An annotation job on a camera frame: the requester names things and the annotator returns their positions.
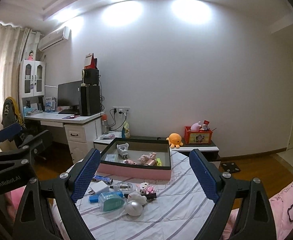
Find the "silver white egg toy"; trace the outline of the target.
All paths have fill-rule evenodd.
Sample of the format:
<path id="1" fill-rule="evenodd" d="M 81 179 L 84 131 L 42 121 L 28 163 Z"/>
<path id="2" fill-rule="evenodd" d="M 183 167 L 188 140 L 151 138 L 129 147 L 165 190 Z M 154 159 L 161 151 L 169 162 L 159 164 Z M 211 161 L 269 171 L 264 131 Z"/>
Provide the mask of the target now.
<path id="1" fill-rule="evenodd" d="M 129 216 L 137 217 L 143 212 L 143 206 L 136 202 L 135 200 L 129 201 L 125 206 L 125 212 Z"/>

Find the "teal round clear container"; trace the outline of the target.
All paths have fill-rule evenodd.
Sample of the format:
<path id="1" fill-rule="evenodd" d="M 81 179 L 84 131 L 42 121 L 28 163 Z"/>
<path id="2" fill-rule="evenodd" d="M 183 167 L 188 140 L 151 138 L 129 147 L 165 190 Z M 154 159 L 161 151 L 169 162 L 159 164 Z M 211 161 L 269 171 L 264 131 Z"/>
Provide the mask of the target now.
<path id="1" fill-rule="evenodd" d="M 98 197 L 98 205 L 102 212 L 111 212 L 120 209 L 125 204 L 121 191 L 103 192 Z"/>

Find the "pink quilt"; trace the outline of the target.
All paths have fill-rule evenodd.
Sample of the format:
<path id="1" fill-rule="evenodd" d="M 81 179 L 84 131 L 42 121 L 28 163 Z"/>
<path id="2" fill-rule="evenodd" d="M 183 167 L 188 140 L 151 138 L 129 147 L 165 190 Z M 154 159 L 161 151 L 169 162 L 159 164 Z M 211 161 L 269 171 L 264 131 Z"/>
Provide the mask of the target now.
<path id="1" fill-rule="evenodd" d="M 277 239 L 285 239 L 293 229 L 293 182 L 269 199 Z"/>

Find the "white cup in box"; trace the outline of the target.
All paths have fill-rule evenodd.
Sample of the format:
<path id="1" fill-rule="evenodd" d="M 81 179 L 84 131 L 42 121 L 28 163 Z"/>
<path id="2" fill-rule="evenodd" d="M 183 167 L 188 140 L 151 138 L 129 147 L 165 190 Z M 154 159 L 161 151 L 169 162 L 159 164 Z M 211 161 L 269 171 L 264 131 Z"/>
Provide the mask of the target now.
<path id="1" fill-rule="evenodd" d="M 123 159 L 128 158 L 128 154 L 129 154 L 128 149 L 129 149 L 129 144 L 127 142 L 125 144 L 117 145 L 117 152 Z"/>

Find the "pink plush in crate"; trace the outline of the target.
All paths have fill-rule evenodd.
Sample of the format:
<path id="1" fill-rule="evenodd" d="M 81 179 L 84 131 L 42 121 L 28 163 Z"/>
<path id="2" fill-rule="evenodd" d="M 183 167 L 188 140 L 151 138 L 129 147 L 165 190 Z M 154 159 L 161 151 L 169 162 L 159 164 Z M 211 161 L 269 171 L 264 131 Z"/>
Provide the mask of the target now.
<path id="1" fill-rule="evenodd" d="M 191 132 L 198 132 L 201 128 L 202 128 L 201 122 L 198 121 L 198 122 L 192 124 L 192 126 L 190 127 L 190 131 Z"/>

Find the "pink doll in box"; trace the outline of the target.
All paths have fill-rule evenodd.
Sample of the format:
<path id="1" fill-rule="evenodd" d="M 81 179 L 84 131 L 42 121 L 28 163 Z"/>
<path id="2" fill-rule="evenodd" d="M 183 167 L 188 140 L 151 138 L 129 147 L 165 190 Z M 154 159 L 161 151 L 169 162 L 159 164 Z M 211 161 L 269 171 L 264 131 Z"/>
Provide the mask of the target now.
<path id="1" fill-rule="evenodd" d="M 157 154 L 155 152 L 141 155 L 138 158 L 140 165 L 155 166 L 157 165 Z"/>

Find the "pink white block figure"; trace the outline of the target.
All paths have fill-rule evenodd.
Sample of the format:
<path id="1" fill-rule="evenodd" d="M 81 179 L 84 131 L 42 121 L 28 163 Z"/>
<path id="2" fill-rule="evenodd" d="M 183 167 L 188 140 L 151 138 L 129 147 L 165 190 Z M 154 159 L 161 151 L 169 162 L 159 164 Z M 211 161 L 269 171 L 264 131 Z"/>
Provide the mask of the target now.
<path id="1" fill-rule="evenodd" d="M 155 189 L 149 183 L 143 182 L 137 185 L 136 191 L 139 192 L 141 195 L 148 195 L 155 192 Z"/>

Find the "white power adapter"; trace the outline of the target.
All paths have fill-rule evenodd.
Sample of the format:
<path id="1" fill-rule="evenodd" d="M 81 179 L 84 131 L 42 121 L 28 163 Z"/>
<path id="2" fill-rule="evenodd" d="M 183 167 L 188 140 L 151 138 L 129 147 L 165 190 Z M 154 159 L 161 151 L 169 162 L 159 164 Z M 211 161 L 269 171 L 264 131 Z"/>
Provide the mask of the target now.
<path id="1" fill-rule="evenodd" d="M 108 192 L 109 191 L 109 186 L 104 183 L 103 181 L 99 181 L 96 183 L 91 183 L 89 185 L 89 194 L 90 195 L 100 195 L 103 192 Z"/>

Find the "beige curtain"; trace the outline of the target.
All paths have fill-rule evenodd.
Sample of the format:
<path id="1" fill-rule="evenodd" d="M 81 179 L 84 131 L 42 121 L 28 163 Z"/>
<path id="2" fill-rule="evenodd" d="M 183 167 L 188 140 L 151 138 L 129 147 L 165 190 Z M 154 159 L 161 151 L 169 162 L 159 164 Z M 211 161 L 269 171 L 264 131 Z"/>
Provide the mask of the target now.
<path id="1" fill-rule="evenodd" d="M 30 29 L 0 24 L 0 127 L 4 100 L 18 96 L 18 71 Z"/>

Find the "black computer tower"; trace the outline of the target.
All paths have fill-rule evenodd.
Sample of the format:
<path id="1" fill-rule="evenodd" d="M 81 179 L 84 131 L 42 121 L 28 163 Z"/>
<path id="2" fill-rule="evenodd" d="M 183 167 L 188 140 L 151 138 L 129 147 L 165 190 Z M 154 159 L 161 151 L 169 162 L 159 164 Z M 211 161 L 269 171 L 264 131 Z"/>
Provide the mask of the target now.
<path id="1" fill-rule="evenodd" d="M 79 103 L 81 116 L 91 116 L 99 113 L 101 111 L 99 86 L 81 86 Z"/>

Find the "pink and black storage box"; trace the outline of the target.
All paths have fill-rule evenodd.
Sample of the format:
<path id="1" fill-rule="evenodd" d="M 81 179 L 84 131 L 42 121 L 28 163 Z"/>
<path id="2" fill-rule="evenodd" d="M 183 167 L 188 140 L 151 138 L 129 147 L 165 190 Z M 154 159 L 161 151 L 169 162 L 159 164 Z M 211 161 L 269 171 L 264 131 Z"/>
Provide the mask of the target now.
<path id="1" fill-rule="evenodd" d="M 117 145 L 129 144 L 128 158 L 123 159 L 117 152 Z M 138 158 L 155 152 L 157 165 L 140 165 Z M 119 177 L 169 180 L 172 173 L 172 158 L 167 141 L 150 139 L 115 138 L 101 152 L 98 172 Z"/>

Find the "orange octopus plush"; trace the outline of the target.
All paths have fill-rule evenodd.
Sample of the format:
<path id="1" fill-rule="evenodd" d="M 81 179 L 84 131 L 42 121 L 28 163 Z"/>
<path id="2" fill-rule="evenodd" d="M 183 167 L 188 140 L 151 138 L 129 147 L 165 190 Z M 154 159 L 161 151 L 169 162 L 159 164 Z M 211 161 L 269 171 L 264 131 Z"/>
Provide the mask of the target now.
<path id="1" fill-rule="evenodd" d="M 171 133 L 166 140 L 170 148 L 180 148 L 183 146 L 182 137 L 178 133 Z"/>

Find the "red toy crate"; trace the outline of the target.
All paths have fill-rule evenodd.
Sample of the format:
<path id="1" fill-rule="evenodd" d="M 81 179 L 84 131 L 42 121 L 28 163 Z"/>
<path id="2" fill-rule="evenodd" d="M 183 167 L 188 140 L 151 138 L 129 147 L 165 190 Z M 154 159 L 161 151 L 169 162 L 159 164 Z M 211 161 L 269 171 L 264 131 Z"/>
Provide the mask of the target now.
<path id="1" fill-rule="evenodd" d="M 190 126 L 185 126 L 184 140 L 185 144 L 210 144 L 213 132 L 209 131 L 191 131 Z"/>

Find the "white glass door cabinet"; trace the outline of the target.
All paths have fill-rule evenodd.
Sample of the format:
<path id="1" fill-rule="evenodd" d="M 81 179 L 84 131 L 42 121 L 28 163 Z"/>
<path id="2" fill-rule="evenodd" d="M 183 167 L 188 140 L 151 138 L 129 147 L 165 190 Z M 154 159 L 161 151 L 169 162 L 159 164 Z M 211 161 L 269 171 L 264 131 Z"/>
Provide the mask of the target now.
<path id="1" fill-rule="evenodd" d="M 44 96 L 46 63 L 22 60 L 19 65 L 19 97 Z"/>

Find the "black hair clip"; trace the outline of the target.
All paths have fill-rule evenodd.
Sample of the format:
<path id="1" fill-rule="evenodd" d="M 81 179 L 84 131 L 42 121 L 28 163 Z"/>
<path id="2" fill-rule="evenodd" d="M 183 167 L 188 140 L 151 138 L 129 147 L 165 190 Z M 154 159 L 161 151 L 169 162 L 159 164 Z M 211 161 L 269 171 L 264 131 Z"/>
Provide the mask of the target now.
<path id="1" fill-rule="evenodd" d="M 157 198 L 157 194 L 156 193 L 152 193 L 152 194 L 148 194 L 148 195 L 143 195 L 146 196 L 147 200 L 152 200 L 152 199 L 156 199 Z"/>

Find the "black computer monitor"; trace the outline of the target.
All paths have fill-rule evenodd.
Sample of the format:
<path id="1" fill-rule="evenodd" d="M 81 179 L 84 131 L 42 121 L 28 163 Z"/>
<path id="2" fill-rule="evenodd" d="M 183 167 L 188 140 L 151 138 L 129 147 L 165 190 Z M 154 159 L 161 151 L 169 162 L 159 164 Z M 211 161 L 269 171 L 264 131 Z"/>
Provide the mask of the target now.
<path id="1" fill-rule="evenodd" d="M 74 107 L 79 105 L 81 81 L 59 84 L 57 87 L 57 106 Z"/>

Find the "black yellow jacket on chair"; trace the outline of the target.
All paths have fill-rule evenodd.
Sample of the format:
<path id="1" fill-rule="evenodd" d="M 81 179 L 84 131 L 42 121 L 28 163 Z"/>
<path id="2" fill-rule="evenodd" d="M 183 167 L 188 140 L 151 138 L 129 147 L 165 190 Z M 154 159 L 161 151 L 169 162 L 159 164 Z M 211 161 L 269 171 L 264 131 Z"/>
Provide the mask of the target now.
<path id="1" fill-rule="evenodd" d="M 14 138 L 11 139 L 11 141 L 14 141 L 16 145 L 20 145 L 26 138 L 26 126 L 22 119 L 17 102 L 14 98 L 9 96 L 5 99 L 3 104 L 1 124 L 4 128 L 7 128 L 15 123 L 20 125 L 21 131 L 17 135 L 15 135 Z"/>

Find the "black bathroom scale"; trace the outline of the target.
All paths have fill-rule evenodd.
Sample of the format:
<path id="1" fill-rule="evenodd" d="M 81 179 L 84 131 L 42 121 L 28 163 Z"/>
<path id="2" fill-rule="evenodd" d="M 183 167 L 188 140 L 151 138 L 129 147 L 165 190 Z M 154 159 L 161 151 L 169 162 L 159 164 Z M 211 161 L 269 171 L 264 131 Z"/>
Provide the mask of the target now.
<path id="1" fill-rule="evenodd" d="M 241 171 L 235 162 L 222 163 L 221 167 L 224 172 L 238 173 Z"/>

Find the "white air conditioner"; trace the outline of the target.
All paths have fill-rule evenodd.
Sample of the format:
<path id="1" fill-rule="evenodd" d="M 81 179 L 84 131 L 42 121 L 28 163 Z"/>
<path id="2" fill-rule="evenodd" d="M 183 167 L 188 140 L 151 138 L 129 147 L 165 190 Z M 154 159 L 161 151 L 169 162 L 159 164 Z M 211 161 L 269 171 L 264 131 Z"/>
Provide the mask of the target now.
<path id="1" fill-rule="evenodd" d="M 60 42 L 69 40 L 69 35 L 70 29 L 67 26 L 56 29 L 55 31 L 40 39 L 38 49 L 40 51 L 45 51 L 53 46 L 56 46 Z"/>

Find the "white desk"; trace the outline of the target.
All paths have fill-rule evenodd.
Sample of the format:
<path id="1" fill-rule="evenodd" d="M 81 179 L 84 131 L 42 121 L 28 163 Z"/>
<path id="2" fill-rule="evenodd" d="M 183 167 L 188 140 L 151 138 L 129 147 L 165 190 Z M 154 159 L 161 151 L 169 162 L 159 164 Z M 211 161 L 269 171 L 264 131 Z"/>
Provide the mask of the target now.
<path id="1" fill-rule="evenodd" d="M 55 141 L 66 139 L 73 163 L 83 159 L 94 141 L 101 135 L 101 117 L 104 112 L 91 116 L 75 116 L 58 112 L 43 112 L 25 116 L 26 121 L 38 121 L 41 126 L 52 130 Z"/>

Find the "white striped bed sheet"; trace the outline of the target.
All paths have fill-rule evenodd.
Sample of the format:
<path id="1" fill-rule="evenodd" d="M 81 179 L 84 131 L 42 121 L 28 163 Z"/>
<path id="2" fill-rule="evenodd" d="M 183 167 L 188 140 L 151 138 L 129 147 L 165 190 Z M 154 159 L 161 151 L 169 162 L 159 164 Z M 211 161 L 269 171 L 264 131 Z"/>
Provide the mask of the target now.
<path id="1" fill-rule="evenodd" d="M 203 192 L 185 155 L 172 151 L 169 181 L 148 180 L 157 194 L 140 216 L 121 208 L 101 212 L 89 194 L 76 202 L 80 215 L 95 239 L 194 239 L 206 222 L 214 202 Z"/>

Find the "blue small carton box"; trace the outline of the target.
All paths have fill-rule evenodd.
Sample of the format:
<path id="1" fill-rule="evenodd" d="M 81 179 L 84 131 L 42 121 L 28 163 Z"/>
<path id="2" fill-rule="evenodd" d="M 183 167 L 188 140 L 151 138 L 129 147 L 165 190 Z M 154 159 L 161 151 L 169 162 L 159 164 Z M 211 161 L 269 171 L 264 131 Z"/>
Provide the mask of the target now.
<path id="1" fill-rule="evenodd" d="M 106 183 L 107 185 L 111 185 L 113 183 L 113 179 L 110 177 L 104 177 L 104 176 L 99 176 L 99 175 L 95 175 L 92 178 L 92 181 L 94 182 L 100 182 L 103 181 L 104 183 Z"/>

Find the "blue highlighter marker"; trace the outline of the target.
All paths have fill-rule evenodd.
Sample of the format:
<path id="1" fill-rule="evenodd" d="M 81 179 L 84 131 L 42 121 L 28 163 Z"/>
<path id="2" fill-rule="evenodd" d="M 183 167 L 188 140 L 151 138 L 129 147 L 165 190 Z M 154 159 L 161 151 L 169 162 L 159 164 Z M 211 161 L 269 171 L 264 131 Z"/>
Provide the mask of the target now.
<path id="1" fill-rule="evenodd" d="M 99 201 L 102 201 L 103 197 L 113 197 L 113 196 L 119 196 L 121 198 L 124 197 L 123 193 L 121 191 L 115 191 L 115 192 L 103 192 L 99 195 L 92 195 L 89 197 L 89 202 L 90 203 L 97 203 Z"/>

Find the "white wall power outlet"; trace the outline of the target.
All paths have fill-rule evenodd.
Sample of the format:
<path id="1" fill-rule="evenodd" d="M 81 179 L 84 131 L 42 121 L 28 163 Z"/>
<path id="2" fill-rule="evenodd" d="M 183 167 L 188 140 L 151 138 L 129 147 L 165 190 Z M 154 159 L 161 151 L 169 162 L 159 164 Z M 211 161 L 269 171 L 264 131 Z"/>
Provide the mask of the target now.
<path id="1" fill-rule="evenodd" d="M 130 107 L 113 107 L 112 108 L 116 113 L 128 113 L 130 111 Z"/>

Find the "red white calendar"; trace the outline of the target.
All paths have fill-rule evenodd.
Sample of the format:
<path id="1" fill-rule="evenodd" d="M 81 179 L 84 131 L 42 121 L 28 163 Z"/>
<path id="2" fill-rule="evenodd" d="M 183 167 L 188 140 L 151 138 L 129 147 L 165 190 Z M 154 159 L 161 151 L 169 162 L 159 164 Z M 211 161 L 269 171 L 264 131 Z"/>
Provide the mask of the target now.
<path id="1" fill-rule="evenodd" d="M 97 58 L 93 53 L 89 53 L 85 56 L 84 69 L 97 69 Z"/>

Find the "black speaker box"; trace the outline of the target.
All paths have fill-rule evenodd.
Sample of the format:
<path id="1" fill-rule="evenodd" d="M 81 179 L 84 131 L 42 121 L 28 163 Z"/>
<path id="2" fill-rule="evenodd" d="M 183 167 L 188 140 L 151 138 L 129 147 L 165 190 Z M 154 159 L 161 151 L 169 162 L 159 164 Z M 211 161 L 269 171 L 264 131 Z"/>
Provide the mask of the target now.
<path id="1" fill-rule="evenodd" d="M 99 84 L 99 70 L 95 68 L 88 68 L 82 70 L 82 83 L 86 85 Z"/>

